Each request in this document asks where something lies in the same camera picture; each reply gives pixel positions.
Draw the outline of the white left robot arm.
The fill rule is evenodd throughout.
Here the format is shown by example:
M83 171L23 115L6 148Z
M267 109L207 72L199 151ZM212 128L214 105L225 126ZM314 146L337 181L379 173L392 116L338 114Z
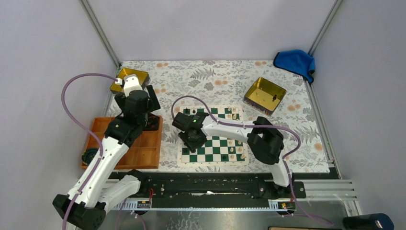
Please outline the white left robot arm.
M146 195L149 186L136 170L132 170L109 189L102 189L120 159L147 130L152 112L160 109L153 87L148 85L143 88L135 74L122 79L113 78L115 84L124 90L115 96L121 113L108 124L103 138L98 139L94 132L71 114L65 101L68 86L74 80L86 76L87 74L77 75L65 84L61 102L71 120L93 136L99 148L83 175L68 193L58 194L53 200L53 206L63 220L63 230L67 228L68 223L82 230L97 230L112 208L130 195Z

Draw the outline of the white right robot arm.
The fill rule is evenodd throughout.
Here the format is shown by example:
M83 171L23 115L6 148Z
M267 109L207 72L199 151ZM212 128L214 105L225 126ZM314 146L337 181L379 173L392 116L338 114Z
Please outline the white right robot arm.
M172 125L180 130L178 136L190 151L196 151L207 142L208 137L215 136L247 144L258 161L270 166L275 193L287 197L293 192L292 177L282 162L282 127L272 125L268 119L259 116L255 121L243 122L214 117L205 112L194 115L178 112Z

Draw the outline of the gold tin with chess pieces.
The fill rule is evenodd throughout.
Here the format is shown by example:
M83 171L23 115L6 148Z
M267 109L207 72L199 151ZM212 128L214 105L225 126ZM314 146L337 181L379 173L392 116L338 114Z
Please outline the gold tin with chess pieces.
M287 91L283 87L259 77L245 93L243 102L270 116L275 112L286 93Z

